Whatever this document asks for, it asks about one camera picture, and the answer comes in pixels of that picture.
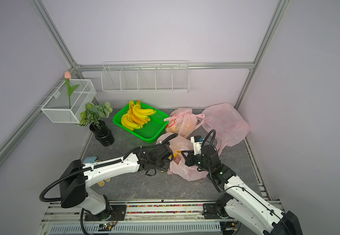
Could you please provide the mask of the printed pink plastic bag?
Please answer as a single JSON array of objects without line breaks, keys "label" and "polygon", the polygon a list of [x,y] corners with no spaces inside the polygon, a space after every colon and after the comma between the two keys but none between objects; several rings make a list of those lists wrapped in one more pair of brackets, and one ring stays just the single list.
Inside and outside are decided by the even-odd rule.
[{"label": "printed pink plastic bag", "polygon": [[203,122],[204,114],[194,114],[191,108],[179,108],[173,111],[164,121],[168,122],[165,127],[167,133],[176,133],[188,138]]},{"label": "printed pink plastic bag", "polygon": [[[176,151],[193,150],[193,144],[190,140],[182,136],[177,136],[170,140],[170,148],[175,153]],[[198,171],[197,166],[187,166],[184,157],[174,158],[170,162],[168,174],[176,174],[187,181],[196,181],[205,178],[208,175],[207,171]]]}]

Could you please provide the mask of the plain pink plastic bag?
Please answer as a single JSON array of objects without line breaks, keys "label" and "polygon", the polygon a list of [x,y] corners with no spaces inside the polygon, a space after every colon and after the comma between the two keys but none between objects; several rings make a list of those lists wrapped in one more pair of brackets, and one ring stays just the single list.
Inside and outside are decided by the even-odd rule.
[{"label": "plain pink plastic bag", "polygon": [[243,141],[251,128],[247,121],[230,103],[213,105],[202,111],[201,126],[205,131],[216,130],[218,155],[226,147],[233,147]]}]

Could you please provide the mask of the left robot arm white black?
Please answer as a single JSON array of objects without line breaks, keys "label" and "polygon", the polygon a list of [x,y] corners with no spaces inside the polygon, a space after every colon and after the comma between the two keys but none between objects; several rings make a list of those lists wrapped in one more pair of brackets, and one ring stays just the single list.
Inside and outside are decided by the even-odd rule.
[{"label": "left robot arm white black", "polygon": [[73,161],[63,175],[39,195],[42,202],[60,202],[62,208],[81,207],[97,220],[118,219],[106,195],[91,187],[98,182],[127,173],[166,171],[174,159],[169,141],[153,146],[139,146],[123,157],[99,163],[84,164]]}]

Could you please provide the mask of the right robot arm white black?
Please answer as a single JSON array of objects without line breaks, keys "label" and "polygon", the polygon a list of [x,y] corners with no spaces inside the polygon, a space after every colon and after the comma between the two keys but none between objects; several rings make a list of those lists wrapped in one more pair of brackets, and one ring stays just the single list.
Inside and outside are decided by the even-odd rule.
[{"label": "right robot arm white black", "polygon": [[219,159],[210,145],[201,150],[181,152],[187,164],[208,172],[207,177],[223,195],[216,204],[227,214],[257,235],[301,235],[298,217],[283,212],[255,193],[243,180]]}]

